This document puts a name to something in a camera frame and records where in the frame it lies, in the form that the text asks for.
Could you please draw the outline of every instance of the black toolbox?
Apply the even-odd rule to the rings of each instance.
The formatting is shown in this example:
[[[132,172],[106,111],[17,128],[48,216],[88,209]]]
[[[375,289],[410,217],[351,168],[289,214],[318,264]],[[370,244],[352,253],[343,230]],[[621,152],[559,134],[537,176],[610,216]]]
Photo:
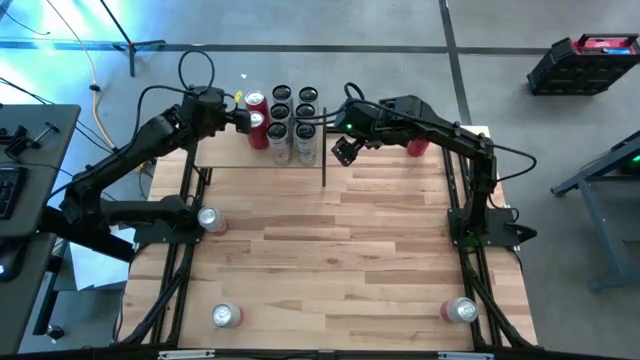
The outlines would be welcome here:
[[[551,46],[527,75],[533,95],[596,95],[640,61],[638,34],[584,34]]]

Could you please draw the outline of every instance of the light stand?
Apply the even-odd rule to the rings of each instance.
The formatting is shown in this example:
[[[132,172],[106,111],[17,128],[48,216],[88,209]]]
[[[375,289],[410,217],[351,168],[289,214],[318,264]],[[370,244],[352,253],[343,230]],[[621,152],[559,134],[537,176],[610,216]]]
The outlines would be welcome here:
[[[111,13],[111,10],[109,10],[107,4],[104,3],[104,0],[100,0],[100,2],[102,3],[102,6],[104,6],[105,10],[107,10],[107,12],[109,13],[111,20],[113,20],[113,22],[116,24],[124,39],[127,41],[126,47],[129,49],[129,75],[131,75],[131,77],[135,77],[136,71],[133,65],[133,59],[136,56],[136,52],[138,52],[141,47],[146,45],[163,45],[167,42],[164,40],[141,41],[137,43],[132,42],[131,39],[129,39],[129,37],[127,36],[127,33],[124,32],[124,29],[122,29],[122,26],[120,26],[118,20],[116,20],[116,17]],[[122,43],[113,43],[113,47],[120,51],[125,51],[124,47],[121,44]]]

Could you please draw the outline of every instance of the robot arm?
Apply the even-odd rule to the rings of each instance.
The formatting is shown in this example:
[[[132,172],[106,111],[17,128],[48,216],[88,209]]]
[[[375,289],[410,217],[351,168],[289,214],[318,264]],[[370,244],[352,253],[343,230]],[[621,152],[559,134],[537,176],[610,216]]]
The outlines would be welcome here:
[[[74,176],[60,209],[70,224],[105,229],[119,221],[153,222],[172,219],[186,211],[179,199],[164,202],[108,202],[102,191],[137,166],[178,148],[187,148],[233,124],[248,133],[249,113],[243,109],[226,111],[222,89],[198,87],[186,93],[182,105],[174,105],[144,124],[133,140],[99,163]]]
[[[350,102],[335,126],[355,139],[342,137],[331,149],[343,166],[349,166],[362,147],[406,147],[411,140],[425,139],[459,153],[471,162],[471,199],[465,205],[464,227],[478,236],[487,233],[487,199],[497,185],[493,142],[440,118],[429,104],[408,95],[379,101],[380,107],[359,100]]]

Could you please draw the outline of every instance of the gray floor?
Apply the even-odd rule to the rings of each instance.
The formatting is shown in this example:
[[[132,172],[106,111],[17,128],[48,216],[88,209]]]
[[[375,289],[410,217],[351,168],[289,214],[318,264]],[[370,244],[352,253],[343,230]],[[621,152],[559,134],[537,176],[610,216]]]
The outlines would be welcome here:
[[[85,40],[120,40],[97,2],[57,1]],[[438,0],[294,1],[191,0],[108,1],[133,40],[164,38],[170,43],[284,45],[445,46]],[[449,0],[455,40],[465,47],[547,47],[585,32],[638,32],[640,2],[634,0]],[[72,40],[46,3],[14,1],[9,12],[48,36],[34,36],[6,16],[0,38]],[[0,76],[60,103],[83,108],[81,121],[96,129],[91,116],[90,74],[81,51],[55,51],[42,42],[37,50],[0,50]],[[278,83],[294,88],[316,86],[329,109],[343,99],[342,84],[359,84],[367,97],[413,93],[443,117],[460,119],[447,54],[225,52],[216,62],[216,86],[235,93],[267,90]],[[178,86],[178,52],[141,53],[138,76],[130,78],[124,54],[92,51],[98,83],[103,87],[100,116],[118,144],[132,131],[139,92],[156,83]],[[607,274],[601,244],[577,193],[556,199],[549,188],[574,174],[582,164],[638,129],[635,101],[640,70],[634,69],[607,93],[593,98],[536,98],[525,88],[525,75],[538,56],[461,55],[460,67],[473,124],[488,125],[497,143],[531,152],[539,166],[507,181],[507,199],[520,208],[521,223],[539,231],[523,246],[525,282],[541,345],[578,353],[640,357],[636,302],[640,288],[590,293],[587,283]],[[185,76],[200,84],[208,79],[201,59],[188,59]],[[5,103],[27,97],[0,88]],[[149,94],[144,119],[179,102],[176,94]],[[104,156],[81,136],[74,136],[63,168],[70,172]],[[499,171],[527,166],[517,156],[499,154]],[[58,185],[68,179],[61,175]],[[131,174],[109,193],[118,199],[140,198]],[[70,293],[54,313],[68,329],[58,344],[26,336],[22,351],[105,345],[117,314],[118,294]]]

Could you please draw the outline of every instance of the silver soda can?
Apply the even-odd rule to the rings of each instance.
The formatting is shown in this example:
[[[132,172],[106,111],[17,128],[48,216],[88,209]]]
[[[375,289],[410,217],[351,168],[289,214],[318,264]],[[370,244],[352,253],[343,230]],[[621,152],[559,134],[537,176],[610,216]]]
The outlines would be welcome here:
[[[311,166],[316,163],[316,127],[309,124],[298,124],[296,127],[296,143],[300,165]]]
[[[276,164],[289,165],[291,162],[291,142],[287,127],[280,122],[272,123],[267,129],[267,138]]]
[[[271,107],[271,122],[281,122],[287,127],[289,143],[293,144],[293,132],[295,129],[291,108],[285,104],[275,104]]]
[[[234,328],[242,323],[244,312],[239,306],[227,302],[216,305],[211,317],[216,327]]]
[[[314,116],[315,114],[316,114],[316,108],[313,107],[313,105],[311,104],[300,104],[296,108],[296,116]],[[315,122],[317,120],[301,119],[301,121],[304,123],[304,122]]]
[[[274,104],[285,104],[289,109],[293,109],[293,92],[287,85],[278,85],[271,92]]]
[[[469,298],[459,297],[443,302],[440,315],[450,323],[470,323],[478,317],[478,306]]]
[[[220,211],[212,207],[203,207],[198,211],[198,222],[207,232],[215,236],[222,236],[229,230],[227,220]]]
[[[314,109],[318,108],[318,90],[315,88],[311,86],[302,88],[298,97],[300,98],[300,104],[309,104],[313,106]]]

